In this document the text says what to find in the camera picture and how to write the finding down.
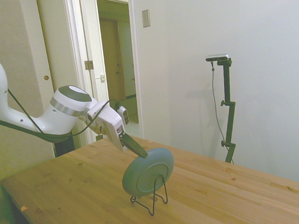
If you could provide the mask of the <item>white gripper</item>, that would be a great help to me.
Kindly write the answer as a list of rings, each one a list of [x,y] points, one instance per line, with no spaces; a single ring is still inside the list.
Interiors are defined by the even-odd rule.
[[[144,159],[148,156],[146,150],[131,136],[124,132],[124,123],[121,116],[110,106],[107,105],[99,113],[97,117],[97,125],[102,126],[105,129],[108,139],[120,151],[123,152],[128,148]]]

